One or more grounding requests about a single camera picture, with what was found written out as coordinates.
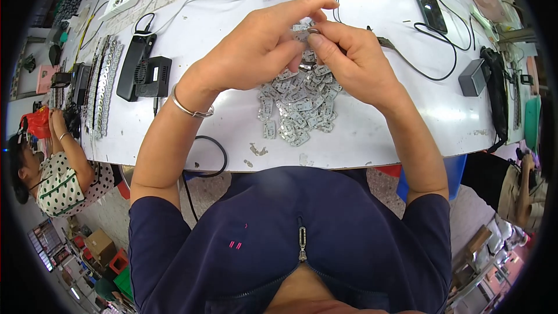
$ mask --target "phone screen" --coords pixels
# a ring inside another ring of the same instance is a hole
[[[426,20],[426,24],[432,26],[444,33],[448,32],[445,22],[443,21],[442,11],[436,0],[418,0],[422,15]]]

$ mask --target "silver bangle bracelet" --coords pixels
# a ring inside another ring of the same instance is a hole
[[[66,131],[65,133],[62,134],[62,136],[60,136],[60,138],[58,139],[59,142],[62,142],[62,138],[64,138],[64,136],[70,134],[70,131]]]
[[[187,115],[190,115],[192,117],[200,117],[200,118],[206,118],[206,117],[210,117],[211,115],[213,115],[213,112],[215,111],[215,109],[213,108],[213,105],[211,105],[211,107],[209,108],[209,110],[207,112],[191,112],[188,109],[184,108],[180,102],[178,102],[178,100],[176,99],[176,94],[175,94],[175,90],[176,90],[176,86],[178,84],[174,84],[174,86],[172,87],[171,90],[171,98],[172,101],[175,103],[175,105],[183,112],[185,112]]]

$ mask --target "green crate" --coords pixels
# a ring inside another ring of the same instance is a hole
[[[124,295],[126,295],[132,301],[134,297],[132,295],[132,287],[130,286],[130,267],[126,267],[122,272],[115,278],[115,284],[120,289]]]

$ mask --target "fingernail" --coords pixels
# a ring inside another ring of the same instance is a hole
[[[308,36],[308,44],[312,45],[314,48],[320,47],[324,43],[324,36],[321,34],[311,33]]]

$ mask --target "red plastic bag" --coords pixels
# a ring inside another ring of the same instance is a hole
[[[19,121],[19,127],[25,127],[25,118],[27,119],[26,132],[41,139],[50,138],[49,129],[49,108],[44,106],[38,109],[35,113],[24,114]]]

